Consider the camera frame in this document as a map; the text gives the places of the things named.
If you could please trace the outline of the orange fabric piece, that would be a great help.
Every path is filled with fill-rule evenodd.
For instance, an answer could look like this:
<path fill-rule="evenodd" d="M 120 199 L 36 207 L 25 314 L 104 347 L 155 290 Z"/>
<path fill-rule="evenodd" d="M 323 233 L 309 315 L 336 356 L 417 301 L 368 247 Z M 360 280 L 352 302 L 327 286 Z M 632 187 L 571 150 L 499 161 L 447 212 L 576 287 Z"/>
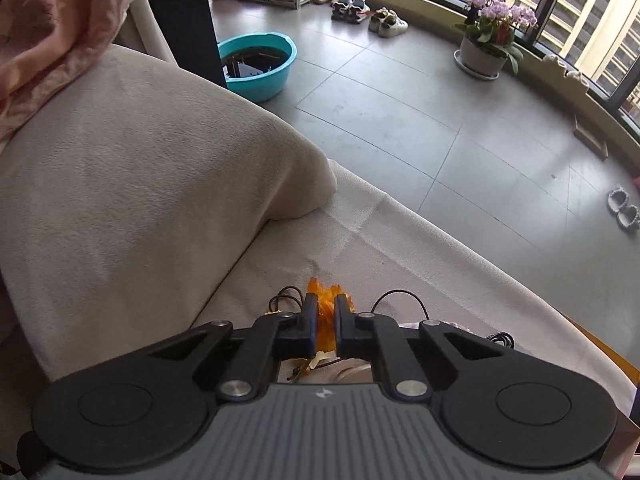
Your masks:
<path fill-rule="evenodd" d="M 339 284 L 324 287 L 315 276 L 309 280 L 307 292 L 316 295 L 318 299 L 316 350 L 334 351 L 336 348 L 334 300 L 337 296 L 344 295 L 349 311 L 354 312 L 355 306 L 352 303 L 352 297 Z"/>

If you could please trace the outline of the beige covered sofa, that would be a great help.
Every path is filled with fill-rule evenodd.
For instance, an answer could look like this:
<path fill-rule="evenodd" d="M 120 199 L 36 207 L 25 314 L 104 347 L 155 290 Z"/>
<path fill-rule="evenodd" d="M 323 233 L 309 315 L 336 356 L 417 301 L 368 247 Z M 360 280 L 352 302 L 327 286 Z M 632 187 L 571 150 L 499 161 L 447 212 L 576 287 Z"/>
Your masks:
<path fill-rule="evenodd" d="M 629 413 L 636 386 L 570 321 L 277 116 L 111 47 L 1 155 L 1 458 L 50 380 L 213 320 L 249 326 L 316 276 L 508 332 Z"/>

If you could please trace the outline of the pink storage box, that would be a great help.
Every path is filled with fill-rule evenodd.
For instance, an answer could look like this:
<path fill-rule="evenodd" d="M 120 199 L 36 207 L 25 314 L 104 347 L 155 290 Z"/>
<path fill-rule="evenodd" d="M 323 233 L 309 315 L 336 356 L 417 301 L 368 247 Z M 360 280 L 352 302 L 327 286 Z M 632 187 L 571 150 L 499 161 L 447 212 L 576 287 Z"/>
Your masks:
<path fill-rule="evenodd" d="M 604 446 L 598 465 L 614 479 L 623 479 L 636 455 L 639 427 L 619 408 L 615 408 L 616 424 Z"/>

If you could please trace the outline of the white slippers pair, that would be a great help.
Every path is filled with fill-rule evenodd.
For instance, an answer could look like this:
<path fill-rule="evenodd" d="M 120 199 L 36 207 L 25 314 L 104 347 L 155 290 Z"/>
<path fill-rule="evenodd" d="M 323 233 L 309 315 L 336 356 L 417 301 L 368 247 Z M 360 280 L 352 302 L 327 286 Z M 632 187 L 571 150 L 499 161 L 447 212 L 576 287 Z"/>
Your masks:
<path fill-rule="evenodd" d="M 618 186 L 608 193 L 606 206 L 623 230 L 639 229 L 639 208 L 630 202 L 629 194 L 623 188 Z"/>

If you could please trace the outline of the teal plastic basin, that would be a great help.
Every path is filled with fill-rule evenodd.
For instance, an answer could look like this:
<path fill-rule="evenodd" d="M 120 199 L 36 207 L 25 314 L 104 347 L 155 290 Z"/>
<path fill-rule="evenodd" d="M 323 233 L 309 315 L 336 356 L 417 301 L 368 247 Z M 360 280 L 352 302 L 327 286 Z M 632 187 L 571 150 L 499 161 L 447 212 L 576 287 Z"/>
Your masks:
<path fill-rule="evenodd" d="M 253 32 L 218 44 L 230 91 L 253 103 L 266 102 L 285 87 L 297 58 L 295 42 L 280 32 Z"/>

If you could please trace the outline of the white sneakers pair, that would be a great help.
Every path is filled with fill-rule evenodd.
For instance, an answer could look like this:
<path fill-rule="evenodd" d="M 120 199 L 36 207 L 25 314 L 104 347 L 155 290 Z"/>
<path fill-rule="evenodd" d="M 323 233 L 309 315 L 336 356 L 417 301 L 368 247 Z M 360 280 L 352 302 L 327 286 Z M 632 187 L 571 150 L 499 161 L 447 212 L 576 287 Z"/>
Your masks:
<path fill-rule="evenodd" d="M 381 38 L 390 39 L 403 35 L 408 30 L 408 23 L 395 11 L 381 8 L 371 14 L 369 30 Z"/>

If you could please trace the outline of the potted pink orchid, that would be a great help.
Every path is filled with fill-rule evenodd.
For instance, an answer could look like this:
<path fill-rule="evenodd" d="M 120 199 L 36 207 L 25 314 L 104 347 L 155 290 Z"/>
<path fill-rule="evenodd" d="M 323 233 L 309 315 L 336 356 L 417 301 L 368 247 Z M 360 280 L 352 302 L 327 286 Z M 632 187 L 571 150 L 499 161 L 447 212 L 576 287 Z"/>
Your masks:
<path fill-rule="evenodd" d="M 506 64 L 517 75 L 523 53 L 515 43 L 515 34 L 536 26 L 536 13 L 528 6 L 506 0 L 468 0 L 464 22 L 454 25 L 462 32 L 454 60 L 481 80 L 496 80 Z"/>

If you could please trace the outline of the dark sneakers pair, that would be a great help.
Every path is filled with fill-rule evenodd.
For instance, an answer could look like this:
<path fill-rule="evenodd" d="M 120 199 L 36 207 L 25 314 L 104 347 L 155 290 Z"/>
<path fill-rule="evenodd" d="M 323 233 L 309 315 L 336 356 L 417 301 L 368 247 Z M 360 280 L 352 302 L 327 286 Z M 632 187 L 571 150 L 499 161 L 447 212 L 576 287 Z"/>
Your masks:
<path fill-rule="evenodd" d="M 366 0 L 333 0 L 331 3 L 331 18 L 333 21 L 359 24 L 369 14 L 370 8 Z"/>

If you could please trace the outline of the peach pink blanket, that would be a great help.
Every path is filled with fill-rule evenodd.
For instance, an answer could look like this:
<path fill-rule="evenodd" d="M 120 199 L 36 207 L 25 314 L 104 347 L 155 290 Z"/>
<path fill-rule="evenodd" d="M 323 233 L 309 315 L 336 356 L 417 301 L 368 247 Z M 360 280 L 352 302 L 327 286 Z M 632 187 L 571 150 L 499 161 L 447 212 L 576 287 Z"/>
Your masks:
<path fill-rule="evenodd" d="M 95 63 L 136 0 L 1 0 L 1 143 Z"/>

